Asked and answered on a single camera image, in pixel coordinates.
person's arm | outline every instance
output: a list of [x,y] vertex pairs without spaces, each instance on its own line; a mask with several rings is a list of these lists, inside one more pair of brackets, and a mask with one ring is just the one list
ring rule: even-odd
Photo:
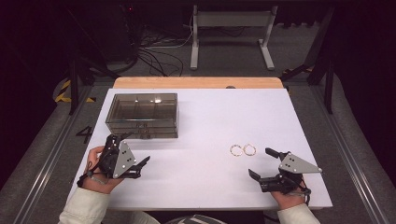
[[312,214],[305,204],[305,197],[271,192],[279,205],[277,212],[282,224],[317,224],[318,219]]
[[[96,165],[99,161],[98,154],[103,148],[96,147],[90,150],[85,172]],[[101,223],[106,214],[110,193],[122,179],[106,179],[103,175],[94,175],[94,177],[100,181],[87,177],[82,188],[76,189],[59,216],[60,224]]]

metal ring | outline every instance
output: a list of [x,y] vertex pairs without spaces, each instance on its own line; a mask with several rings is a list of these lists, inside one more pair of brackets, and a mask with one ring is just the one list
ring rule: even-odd
[[[248,147],[253,147],[254,152],[253,152],[253,153],[247,153],[247,148],[248,148]],[[256,148],[255,148],[254,146],[252,146],[251,144],[246,144],[246,145],[244,146],[243,150],[244,150],[244,152],[245,152],[245,154],[246,154],[247,156],[254,156],[254,155],[256,155]]]
[[241,150],[241,153],[239,153],[239,154],[234,154],[234,153],[233,153],[233,149],[234,149],[235,147],[241,148],[241,146],[239,146],[239,145],[232,145],[232,146],[230,147],[230,152],[231,152],[231,154],[233,154],[233,155],[236,156],[236,157],[241,156],[241,155],[242,155],[242,150]]

white table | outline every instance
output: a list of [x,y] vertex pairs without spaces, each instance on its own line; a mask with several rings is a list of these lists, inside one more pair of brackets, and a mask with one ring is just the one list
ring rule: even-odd
[[[262,210],[277,208],[262,193],[248,169],[262,177],[278,174],[279,159],[265,154],[291,151],[316,164],[300,122],[284,89],[110,89],[87,151],[110,134],[105,119],[115,93],[176,92],[179,128],[176,139],[127,140],[141,161],[151,159],[138,179],[125,179],[112,194],[109,208],[118,210]],[[235,157],[233,144],[250,143],[255,156]],[[321,174],[304,175],[312,189],[311,208],[332,206]]]

white sleeve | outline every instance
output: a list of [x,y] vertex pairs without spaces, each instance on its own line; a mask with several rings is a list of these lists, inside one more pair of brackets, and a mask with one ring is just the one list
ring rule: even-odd
[[59,216],[59,224],[101,223],[109,200],[109,194],[77,188]]
[[312,214],[305,203],[277,212],[282,224],[318,224],[318,219]]

hand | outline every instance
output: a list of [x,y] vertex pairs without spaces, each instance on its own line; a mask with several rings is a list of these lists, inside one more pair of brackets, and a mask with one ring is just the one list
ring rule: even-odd
[[[90,153],[88,154],[87,168],[85,169],[85,173],[87,173],[88,170],[93,168],[99,162],[99,154],[103,151],[104,148],[105,147],[101,146],[101,147],[95,147],[90,150]],[[101,171],[99,168],[96,168],[94,172],[99,173]],[[104,194],[111,193],[111,191],[123,180],[122,178],[118,178],[118,179],[107,178],[102,174],[96,174],[93,175],[93,177],[103,181],[105,184],[87,177],[84,179],[82,187],[84,189],[88,189]]]
[[[297,188],[295,190],[297,192],[301,192],[300,188]],[[273,191],[271,192],[271,195],[275,198],[277,201],[277,204],[279,205],[280,210],[288,209],[297,205],[300,205],[302,203],[305,203],[305,197],[297,196],[297,195],[289,195],[289,194],[283,194],[279,191]]]

